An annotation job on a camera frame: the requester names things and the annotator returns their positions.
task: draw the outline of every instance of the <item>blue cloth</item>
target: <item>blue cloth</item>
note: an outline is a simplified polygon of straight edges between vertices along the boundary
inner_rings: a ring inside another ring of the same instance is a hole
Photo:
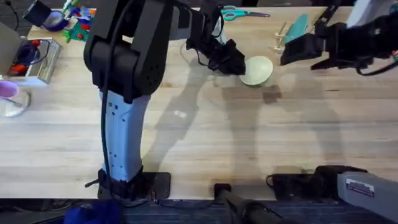
[[[63,224],[118,224],[121,223],[121,211],[112,201],[98,201],[91,208],[71,208],[65,214]]]

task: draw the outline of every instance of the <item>wood grain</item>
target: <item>wood grain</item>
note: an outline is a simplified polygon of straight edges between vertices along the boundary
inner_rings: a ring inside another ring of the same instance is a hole
[[[145,170],[172,174],[171,198],[212,198],[229,182],[246,198],[273,199],[266,175],[322,164],[357,166],[398,180],[396,70],[364,78],[352,69],[311,72],[318,60],[278,66],[272,48],[284,21],[320,7],[257,8],[268,19],[227,22],[225,32],[247,58],[265,55],[272,79],[249,88],[197,63],[184,41],[169,43],[167,69],[147,110],[142,139]],[[334,21],[345,21],[340,8]],[[55,37],[64,50],[52,82],[32,88],[22,116],[0,119],[0,197],[95,198],[101,167],[100,99],[83,62],[83,42],[32,28],[29,37]]]

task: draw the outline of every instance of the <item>label sticker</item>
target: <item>label sticker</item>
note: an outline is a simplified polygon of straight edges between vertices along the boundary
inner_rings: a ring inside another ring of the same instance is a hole
[[[369,197],[374,197],[374,186],[370,184],[362,183],[352,179],[346,179],[346,186],[348,190],[352,190]]]

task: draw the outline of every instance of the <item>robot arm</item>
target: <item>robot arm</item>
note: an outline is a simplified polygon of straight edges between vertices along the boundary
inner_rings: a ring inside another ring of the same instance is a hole
[[[142,171],[145,111],[150,95],[162,81],[170,40],[187,39],[188,49],[209,59],[209,69],[245,73],[244,55],[233,40],[220,43],[222,34],[212,34],[220,15],[220,8],[210,0],[204,1],[200,11],[171,0],[101,2],[84,51],[93,83],[104,96],[101,133],[105,164],[98,172],[98,197],[115,193],[134,200],[148,194],[148,185],[157,191],[157,198],[168,197],[170,174]],[[134,37],[132,43],[123,36]]]
[[[337,23],[324,29],[315,29],[315,34],[305,34],[285,46],[280,58],[281,65],[298,60],[317,58],[322,52],[329,58],[311,66],[312,70],[338,67],[356,68],[361,75],[376,75],[397,66],[392,65],[369,74],[361,69],[373,64],[374,58],[389,58],[398,49],[398,12],[381,16],[362,26],[347,28]]]

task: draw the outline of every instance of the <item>gray device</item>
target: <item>gray device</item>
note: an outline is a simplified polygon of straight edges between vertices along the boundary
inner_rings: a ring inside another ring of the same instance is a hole
[[[337,176],[337,188],[345,202],[398,222],[398,182],[365,172],[344,172]]]

